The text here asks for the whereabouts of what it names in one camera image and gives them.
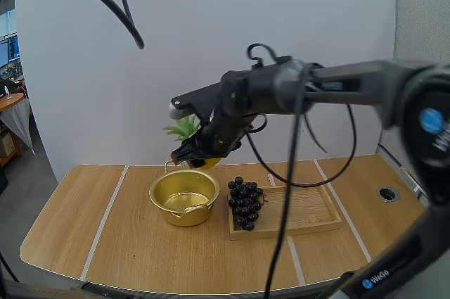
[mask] blue logo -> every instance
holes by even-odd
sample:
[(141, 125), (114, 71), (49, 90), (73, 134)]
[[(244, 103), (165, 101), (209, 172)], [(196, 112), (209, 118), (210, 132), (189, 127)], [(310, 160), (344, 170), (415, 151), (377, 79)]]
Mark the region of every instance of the blue logo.
[(363, 286), (365, 288), (367, 288), (368, 290), (370, 290), (373, 287), (372, 281), (370, 281), (368, 279), (364, 279), (363, 280)]
[(430, 134), (439, 134), (444, 130), (444, 117), (436, 109), (427, 108), (422, 110), (419, 119), (422, 128)]

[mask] gray floor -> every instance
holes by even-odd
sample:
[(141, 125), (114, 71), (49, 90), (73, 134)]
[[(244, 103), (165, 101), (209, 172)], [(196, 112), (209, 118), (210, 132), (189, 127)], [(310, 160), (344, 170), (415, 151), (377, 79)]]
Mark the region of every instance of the gray floor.
[[(9, 184), (0, 194), (0, 251), (21, 282), (69, 289), (77, 283), (29, 265), (19, 256), (25, 236), (58, 186), (32, 118), (30, 134), (36, 155), (22, 145), (24, 155), (13, 158), (4, 168)], [(4, 276), (11, 279), (6, 270), (3, 271)]]

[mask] robotic arm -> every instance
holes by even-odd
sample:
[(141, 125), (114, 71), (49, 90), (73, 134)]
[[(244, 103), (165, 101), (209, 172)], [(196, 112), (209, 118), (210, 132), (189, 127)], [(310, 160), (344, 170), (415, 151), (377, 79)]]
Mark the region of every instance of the robotic arm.
[[(274, 65), (229, 71), (216, 84), (173, 98), (171, 116), (196, 114), (202, 127), (172, 152), (172, 160), (201, 167), (239, 148), (258, 114), (292, 114), (303, 67), (301, 61), (277, 58)], [(314, 103), (374, 106), (385, 129), (400, 128), (430, 197), (427, 212), (394, 245), (366, 267), (343, 275), (320, 297), (381, 298), (450, 247), (450, 67), (372, 61), (317, 65), (307, 74), (304, 113)]]

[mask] wooden tray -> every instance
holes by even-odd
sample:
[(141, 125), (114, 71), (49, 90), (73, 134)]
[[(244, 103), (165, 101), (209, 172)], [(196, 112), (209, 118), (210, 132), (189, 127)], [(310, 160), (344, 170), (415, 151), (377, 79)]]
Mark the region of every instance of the wooden tray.
[[(285, 186), (263, 186), (265, 203), (259, 211), (253, 231), (246, 231), (234, 224), (233, 210), (228, 206), (230, 240), (273, 238), (278, 234), (286, 193)], [(312, 234), (336, 230), (342, 220), (325, 186), (308, 189), (293, 188), (290, 200), (286, 236)]]

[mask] white backdrop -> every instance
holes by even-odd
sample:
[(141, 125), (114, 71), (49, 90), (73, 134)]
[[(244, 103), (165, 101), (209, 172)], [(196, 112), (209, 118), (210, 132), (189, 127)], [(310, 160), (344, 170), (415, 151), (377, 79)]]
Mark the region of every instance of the white backdrop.
[[(246, 47), (323, 65), (391, 58), (394, 0), (129, 0), (146, 48), (139, 51), (98, 0), (16, 0), (30, 100), (58, 180), (80, 163), (162, 165), (177, 142), (171, 97), (250, 67)], [(375, 152), (380, 124), (356, 107), (357, 153)], [(302, 134), (299, 159), (349, 154), (344, 106), (315, 106), (327, 156)], [(269, 162), (287, 158), (290, 117), (270, 116), (255, 142)], [(225, 163), (255, 163), (245, 142)]]

